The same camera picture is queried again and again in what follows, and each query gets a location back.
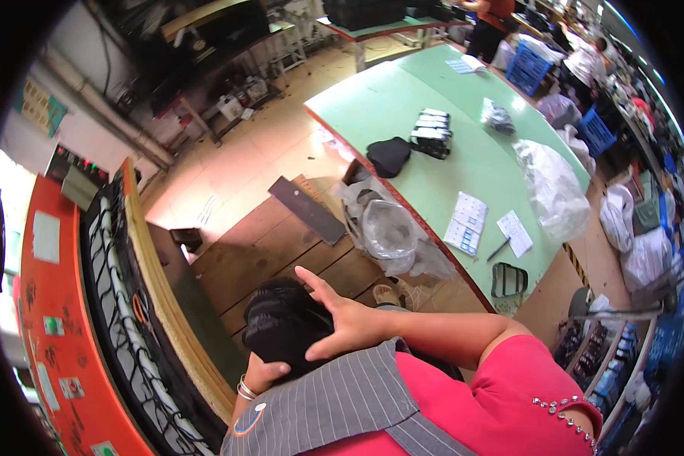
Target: tiled floor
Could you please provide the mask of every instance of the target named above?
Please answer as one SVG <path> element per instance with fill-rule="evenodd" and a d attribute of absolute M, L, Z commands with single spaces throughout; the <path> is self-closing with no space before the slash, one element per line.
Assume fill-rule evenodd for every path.
<path fill-rule="evenodd" d="M 365 44 L 368 59 L 403 49 L 389 37 Z M 311 57 L 311 75 L 303 66 L 292 70 L 288 74 L 290 86 L 284 89 L 287 96 L 270 102 L 229 132 L 220 148 L 201 139 L 143 195 L 146 219 L 166 228 L 200 227 L 205 240 L 202 252 L 268 198 L 266 189 L 279 176 L 293 179 L 299 174 L 317 187 L 327 206 L 341 218 L 339 200 L 330 191 L 348 163 L 319 141 L 316 125 L 302 103 L 355 73 L 351 50 L 347 45 Z M 598 220 L 604 188 L 602 175 L 596 174 L 587 193 L 592 206 L 588 231 L 571 245 L 596 295 L 603 293 L 614 306 L 623 308 L 628 295 L 618 257 Z M 555 340 L 557 323 L 567 315 L 573 292 L 581 286 L 567 254 L 560 251 L 515 319 L 550 344 Z M 423 312 L 485 312 L 461 278 L 420 286 L 413 294 L 411 304 Z"/>

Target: red shirt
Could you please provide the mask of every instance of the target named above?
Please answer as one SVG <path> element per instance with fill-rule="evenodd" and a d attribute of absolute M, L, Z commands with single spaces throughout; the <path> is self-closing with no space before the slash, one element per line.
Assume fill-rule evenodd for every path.
<path fill-rule="evenodd" d="M 639 111 L 644 111 L 646 113 L 648 121 L 651 122 L 651 126 L 656 126 L 656 122 L 654 121 L 654 115 L 651 114 L 651 106 L 649 106 L 648 103 L 646 103 L 641 98 L 633 98 L 631 101 L 633 101 L 633 105 L 636 106 L 636 109 L 638 109 Z"/>
<path fill-rule="evenodd" d="M 514 0 L 486 0 L 489 3 L 489 12 L 476 13 L 476 17 L 492 24 L 494 27 L 506 32 L 500 19 L 511 16 L 514 13 Z"/>
<path fill-rule="evenodd" d="M 582 398 L 575 381 L 560 369 L 533 336 L 514 336 L 499 344 L 479 366 L 471 385 L 457 382 L 412 355 L 398 352 L 397 366 L 421 413 L 478 456 L 512 454 L 592 456 L 585 433 L 534 405 L 572 396 Z M 575 402 L 592 417 L 596 435 L 602 416 L 582 399 Z M 385 431 L 349 437 L 308 454 L 359 456 L 408 453 Z"/>

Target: hand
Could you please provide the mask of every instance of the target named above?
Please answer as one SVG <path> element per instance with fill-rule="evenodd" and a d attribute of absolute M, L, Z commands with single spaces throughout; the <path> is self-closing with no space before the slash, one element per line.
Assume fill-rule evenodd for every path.
<path fill-rule="evenodd" d="M 390 339 L 390 328 L 386 321 L 389 317 L 382 310 L 372 309 L 352 299 L 343 298 L 314 273 L 301 266 L 294 269 L 297 276 L 314 290 L 310 293 L 323 304 L 334 319 L 335 332 L 331 336 L 315 342 L 306 351 L 308 361 L 329 359 L 342 352 L 374 347 Z"/>
<path fill-rule="evenodd" d="M 271 388 L 276 380 L 291 371 L 291 366 L 281 361 L 265 363 L 253 351 L 249 357 L 249 368 L 246 370 L 244 383 L 252 393 L 259 395 Z"/>

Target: pen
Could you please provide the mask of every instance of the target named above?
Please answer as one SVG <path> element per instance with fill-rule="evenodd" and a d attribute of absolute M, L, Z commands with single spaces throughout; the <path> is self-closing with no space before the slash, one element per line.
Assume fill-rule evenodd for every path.
<path fill-rule="evenodd" d="M 503 243 L 502 245 L 500 245 L 499 248 L 496 249 L 496 250 L 494 251 L 494 253 L 492 253 L 491 255 L 489 255 L 489 257 L 486 259 L 486 261 L 489 262 L 490 260 L 492 260 L 492 258 L 494 257 L 494 255 L 496 255 L 497 253 L 499 253 L 499 252 L 501 251 L 501 249 L 503 249 L 505 245 L 509 244 L 509 242 L 510 242 L 511 240 L 512 240 L 511 237 L 507 237 L 507 239 L 504 241 L 504 243 Z"/>

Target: orange machine panel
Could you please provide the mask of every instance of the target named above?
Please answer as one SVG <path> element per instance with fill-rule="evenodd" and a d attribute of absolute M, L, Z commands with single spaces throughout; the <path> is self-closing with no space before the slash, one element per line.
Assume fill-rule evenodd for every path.
<path fill-rule="evenodd" d="M 82 291 L 79 209 L 36 178 L 20 264 L 20 309 L 41 401 L 71 456 L 153 456 L 104 369 Z"/>

